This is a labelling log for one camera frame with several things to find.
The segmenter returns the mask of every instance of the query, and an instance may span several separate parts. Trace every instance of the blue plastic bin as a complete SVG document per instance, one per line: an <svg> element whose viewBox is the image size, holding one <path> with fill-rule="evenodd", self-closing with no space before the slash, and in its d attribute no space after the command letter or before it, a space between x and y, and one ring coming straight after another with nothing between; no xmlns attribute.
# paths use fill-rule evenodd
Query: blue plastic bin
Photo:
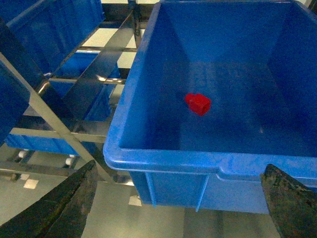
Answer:
<svg viewBox="0 0 317 238"><path fill-rule="evenodd" d="M104 155L144 203L267 213L272 163L317 188L317 18L294 1L153 9ZM212 100L202 117L187 93Z"/></svg>
<svg viewBox="0 0 317 238"><path fill-rule="evenodd" d="M97 53L75 53L57 72L60 77L78 77L87 68L87 66L97 56ZM119 69L116 66L110 77L120 78ZM52 86L57 91L60 97L63 97L68 90L73 86L72 82L54 82L51 81ZM105 121L111 114L111 107L109 105L109 97L115 88L114 84L104 85L99 95L93 102L91 109L87 113L85 120ZM8 146L21 149L29 149L36 151L46 151L52 153L78 155L77 152L63 139L44 138L26 135L10 134L5 139ZM94 146L89 142L82 142L83 145L91 152Z"/></svg>
<svg viewBox="0 0 317 238"><path fill-rule="evenodd" d="M100 0L4 0L0 9L44 74L54 72L104 19Z"/></svg>

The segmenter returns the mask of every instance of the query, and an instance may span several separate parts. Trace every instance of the red block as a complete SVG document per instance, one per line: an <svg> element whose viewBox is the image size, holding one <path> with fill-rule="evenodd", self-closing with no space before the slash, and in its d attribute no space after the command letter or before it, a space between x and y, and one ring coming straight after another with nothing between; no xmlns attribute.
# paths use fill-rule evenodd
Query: red block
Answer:
<svg viewBox="0 0 317 238"><path fill-rule="evenodd" d="M187 94L185 102L188 104L190 110L200 116L203 116L206 112L208 112L211 107L211 100L200 93Z"/></svg>

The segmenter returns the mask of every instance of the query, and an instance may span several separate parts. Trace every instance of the floor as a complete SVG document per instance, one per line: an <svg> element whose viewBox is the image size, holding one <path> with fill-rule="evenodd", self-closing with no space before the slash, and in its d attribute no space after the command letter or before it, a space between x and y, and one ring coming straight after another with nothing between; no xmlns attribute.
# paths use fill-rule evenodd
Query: floor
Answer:
<svg viewBox="0 0 317 238"><path fill-rule="evenodd" d="M4 145L0 152L1 160L6 160L15 153L15 149ZM29 163L61 167L65 158L65 155L35 152ZM80 160L75 168L84 164ZM26 209L64 180L57 176L31 174L28 178L12 182L8 175L0 176L0 224ZM27 188L28 181L37 181L37 184ZM196 213L194 209L182 207L129 205L130 198L136 196L137 191L133 186L99 182L82 238L279 237L269 215L204 209Z"/></svg>

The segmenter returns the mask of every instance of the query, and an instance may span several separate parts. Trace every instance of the shelf rack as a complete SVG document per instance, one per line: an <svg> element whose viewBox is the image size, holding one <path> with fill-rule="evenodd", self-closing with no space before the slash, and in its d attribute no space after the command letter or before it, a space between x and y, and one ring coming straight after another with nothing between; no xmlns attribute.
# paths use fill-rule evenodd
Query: shelf rack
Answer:
<svg viewBox="0 0 317 238"><path fill-rule="evenodd" d="M22 84L23 88L29 93L30 99L28 103L35 111L34 115L23 115L10 134L62 138L84 161L93 159L97 162L100 181L126 184L130 181L130 178L127 178L127 176L119 176L117 171L109 168L105 164L101 151L101 145L106 139L112 116L108 117L104 122L82 120L82 116L85 110L87 110L89 103L93 101L96 95L94 92L102 87L103 84L125 83L129 69L119 69L122 79L108 78L108 76L117 64L122 52L137 51L142 38L141 29L146 28L147 21L153 9L153 4L137 4L135 0L129 0L126 4L103 3L102 7L106 19L93 33L99 28L116 28L117 31L115 34L104 47L82 46L85 41L89 39L91 34L74 49L60 65L61 67L77 50L99 51L98 56L79 78L58 78L53 73L50 75L50 78L47 79L46 75L37 72L36 76L39 77L41 83L36 86L31 86L28 79L22 76L23 74L20 73L20 70L21 67L23 67L27 73L34 75L34 69L37 66L33 61L30 63L30 57L25 52L23 46L21 46L18 40L11 34L2 19L0 27L5 34L0 35L0 41L10 43L10 45L14 46L15 50L8 52L5 50L5 44L0 44L0 63L12 76L12 83ZM127 48L126 46L133 35L137 48ZM21 58L24 63L23 65L15 65L13 59L17 56ZM52 81L75 83L72 87L72 92L69 93L71 96L69 96L69 101L67 101L68 107L66 107L64 102L52 89L50 84ZM113 98L110 99L112 100L112 115L115 111L119 96L118 93L114 93L112 95ZM61 114L68 113L67 108L73 108L70 112L70 114L74 115L73 118L61 118ZM44 121L44 123L48 125L46 128L50 129L43 130L43 126L39 126L38 121ZM81 142L94 142L96 145L95 152L90 153ZM32 151L27 152L24 158L16 156L6 161L0 161L0 172L12 173L13 178L18 178L17 175L21 173L68 177L76 171L74 169L75 162L71 166L63 168L29 164L28 159L32 156L32 153Z"/></svg>

